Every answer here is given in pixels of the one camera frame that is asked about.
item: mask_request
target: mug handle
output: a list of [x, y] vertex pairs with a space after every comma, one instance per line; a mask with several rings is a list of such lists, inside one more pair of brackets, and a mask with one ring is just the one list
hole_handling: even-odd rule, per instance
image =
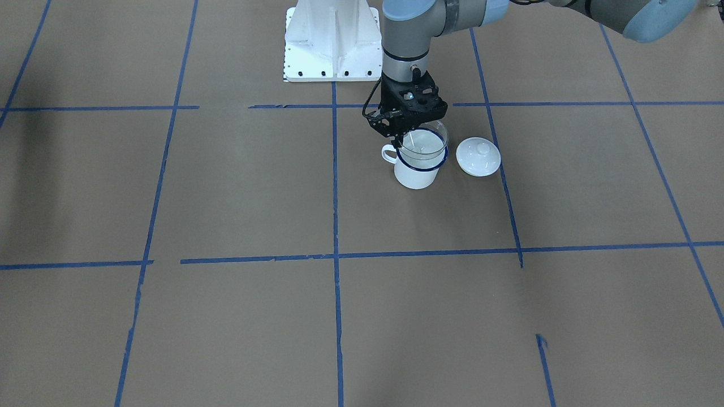
[[394, 151], [396, 155], [397, 150], [395, 150], [395, 147], [392, 147], [392, 144], [385, 144], [382, 146], [382, 158], [390, 164], [397, 163], [397, 157], [392, 158], [389, 154], [386, 154], [387, 151]]

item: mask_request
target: floor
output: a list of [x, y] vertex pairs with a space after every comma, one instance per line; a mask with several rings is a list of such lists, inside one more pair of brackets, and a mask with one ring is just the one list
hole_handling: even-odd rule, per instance
[[724, 405], [715, 8], [435, 40], [503, 168], [412, 191], [371, 83], [282, 82], [293, 3], [0, 5], [0, 405]]

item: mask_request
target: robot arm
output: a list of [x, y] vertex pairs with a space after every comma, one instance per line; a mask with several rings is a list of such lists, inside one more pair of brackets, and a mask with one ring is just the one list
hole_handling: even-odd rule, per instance
[[[541, 1], [526, 0], [522, 4]], [[642, 43], [655, 41], [676, 28], [696, 1], [547, 0]], [[442, 119], [447, 104], [439, 97], [439, 89], [427, 72], [432, 38], [498, 21], [507, 12], [508, 4], [508, 0], [384, 0], [382, 77], [362, 113], [370, 126], [398, 147], [407, 132]], [[372, 95], [380, 85], [377, 110], [367, 113]]]

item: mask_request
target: white lid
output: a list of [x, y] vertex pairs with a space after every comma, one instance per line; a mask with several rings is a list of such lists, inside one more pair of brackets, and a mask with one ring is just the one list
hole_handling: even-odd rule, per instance
[[491, 175], [500, 167], [500, 151], [484, 138], [472, 137], [463, 141], [455, 155], [460, 168], [474, 177]]

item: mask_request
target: white mug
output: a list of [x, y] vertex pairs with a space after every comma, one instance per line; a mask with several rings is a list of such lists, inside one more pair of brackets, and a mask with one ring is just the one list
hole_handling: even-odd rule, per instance
[[[387, 154], [388, 151], [394, 151], [397, 157], [391, 157]], [[447, 147], [445, 147], [444, 154], [440, 154], [433, 159], [407, 159], [406, 161], [395, 147], [387, 144], [382, 147], [382, 158], [395, 165], [395, 177], [400, 181], [400, 184], [410, 189], [422, 189], [429, 187], [435, 181], [437, 171], [447, 159]]]

